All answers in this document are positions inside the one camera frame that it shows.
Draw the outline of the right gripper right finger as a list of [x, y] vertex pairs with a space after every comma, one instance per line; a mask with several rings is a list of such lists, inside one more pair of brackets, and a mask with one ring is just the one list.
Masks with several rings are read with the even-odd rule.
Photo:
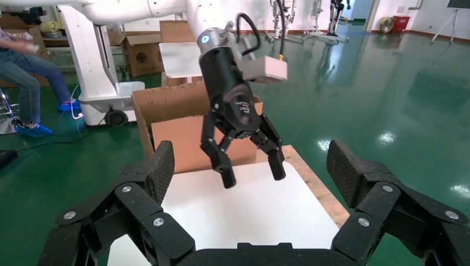
[[356, 156], [341, 140], [330, 142], [326, 169], [352, 210], [333, 251], [366, 265], [389, 234], [423, 265], [469, 264], [469, 219], [459, 210], [407, 187], [383, 163]]

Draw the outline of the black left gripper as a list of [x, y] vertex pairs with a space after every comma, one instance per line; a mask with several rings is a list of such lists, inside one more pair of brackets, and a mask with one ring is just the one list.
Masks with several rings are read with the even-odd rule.
[[[268, 156], [273, 178], [284, 179], [282, 139], [267, 115], [257, 114], [251, 87], [236, 66], [231, 49], [218, 47], [206, 52], [200, 67], [210, 100], [210, 111], [203, 118], [201, 149], [221, 175], [224, 187], [237, 183], [226, 151], [243, 132], [254, 132], [250, 140]], [[214, 138], [215, 129], [223, 134], [220, 143]]]

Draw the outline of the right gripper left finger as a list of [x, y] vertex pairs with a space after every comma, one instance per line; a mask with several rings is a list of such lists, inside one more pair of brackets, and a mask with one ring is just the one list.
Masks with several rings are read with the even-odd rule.
[[113, 184], [60, 213], [39, 265], [97, 265], [120, 237], [130, 237], [151, 265], [177, 265], [195, 251], [194, 239], [162, 207], [174, 174], [170, 141], [125, 166]]

